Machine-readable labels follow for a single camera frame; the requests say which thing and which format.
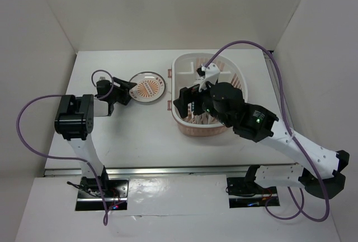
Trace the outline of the plate with red characters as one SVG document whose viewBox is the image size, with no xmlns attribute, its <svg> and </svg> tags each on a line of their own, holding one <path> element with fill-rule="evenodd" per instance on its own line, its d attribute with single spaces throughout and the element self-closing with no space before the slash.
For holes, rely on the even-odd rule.
<svg viewBox="0 0 358 242">
<path fill-rule="evenodd" d="M 198 115 L 196 122 L 200 125 L 207 125 L 209 123 L 209 115 L 207 113 Z"/>
</svg>

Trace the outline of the plate with dark blue rim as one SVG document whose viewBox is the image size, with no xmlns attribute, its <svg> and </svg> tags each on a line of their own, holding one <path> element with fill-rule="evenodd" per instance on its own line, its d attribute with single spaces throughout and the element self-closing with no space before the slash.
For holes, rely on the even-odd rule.
<svg viewBox="0 0 358 242">
<path fill-rule="evenodd" d="M 197 115 L 195 115 L 195 102 L 191 103 L 191 123 L 197 124 Z"/>
</svg>

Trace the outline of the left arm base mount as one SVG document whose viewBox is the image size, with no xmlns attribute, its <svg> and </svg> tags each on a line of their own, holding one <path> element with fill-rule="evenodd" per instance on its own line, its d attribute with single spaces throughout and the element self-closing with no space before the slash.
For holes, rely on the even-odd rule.
<svg viewBox="0 0 358 242">
<path fill-rule="evenodd" d="M 103 211 L 104 196 L 106 206 L 111 211 L 125 211 L 128 208 L 129 179 L 101 180 L 102 191 L 94 179 L 83 177 L 79 183 L 67 181 L 67 185 L 77 190 L 76 211 Z"/>
</svg>

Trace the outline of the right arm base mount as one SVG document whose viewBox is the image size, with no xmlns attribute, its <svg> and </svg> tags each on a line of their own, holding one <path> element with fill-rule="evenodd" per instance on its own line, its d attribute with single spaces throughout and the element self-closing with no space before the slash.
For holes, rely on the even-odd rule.
<svg viewBox="0 0 358 242">
<path fill-rule="evenodd" d="M 243 177 L 228 177 L 225 191 L 230 208 L 265 207 L 266 201 L 268 206 L 280 206 L 276 187 L 262 188 L 246 183 Z"/>
</svg>

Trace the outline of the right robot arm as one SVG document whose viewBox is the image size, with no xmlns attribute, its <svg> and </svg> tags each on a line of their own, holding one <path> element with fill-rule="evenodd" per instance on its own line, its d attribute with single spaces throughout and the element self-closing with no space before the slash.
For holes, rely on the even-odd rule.
<svg viewBox="0 0 358 242">
<path fill-rule="evenodd" d="M 344 189 L 346 177 L 341 172 L 348 165 L 349 153 L 325 149 L 287 128 L 268 109 L 245 102 L 239 88 L 227 82 L 209 84 L 203 90 L 198 85 L 181 88 L 173 101 L 181 118 L 188 116 L 190 103 L 194 115 L 207 113 L 241 138 L 273 148 L 294 161 L 290 166 L 250 166 L 244 179 L 247 191 L 296 187 L 330 200 Z"/>
</svg>

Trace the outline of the plate with orange sunburst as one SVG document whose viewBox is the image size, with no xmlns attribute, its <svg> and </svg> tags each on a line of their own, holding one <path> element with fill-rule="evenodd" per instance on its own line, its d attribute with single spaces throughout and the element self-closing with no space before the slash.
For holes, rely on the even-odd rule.
<svg viewBox="0 0 358 242">
<path fill-rule="evenodd" d="M 164 78 L 155 72 L 140 72 L 129 82 L 136 84 L 129 91 L 131 98 L 140 103 L 152 103 L 159 100 L 167 89 Z"/>
</svg>

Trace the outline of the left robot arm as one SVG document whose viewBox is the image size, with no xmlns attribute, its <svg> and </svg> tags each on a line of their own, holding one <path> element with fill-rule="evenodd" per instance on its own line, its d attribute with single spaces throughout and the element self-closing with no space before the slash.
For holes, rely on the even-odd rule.
<svg viewBox="0 0 358 242">
<path fill-rule="evenodd" d="M 126 106 L 131 100 L 130 90 L 136 85 L 117 77 L 112 81 L 101 78 L 96 82 L 95 95 L 61 96 L 54 127 L 81 159 L 82 178 L 77 188 L 83 192 L 103 197 L 110 191 L 106 168 L 99 160 L 91 137 L 94 118 L 111 116 L 116 103 Z"/>
</svg>

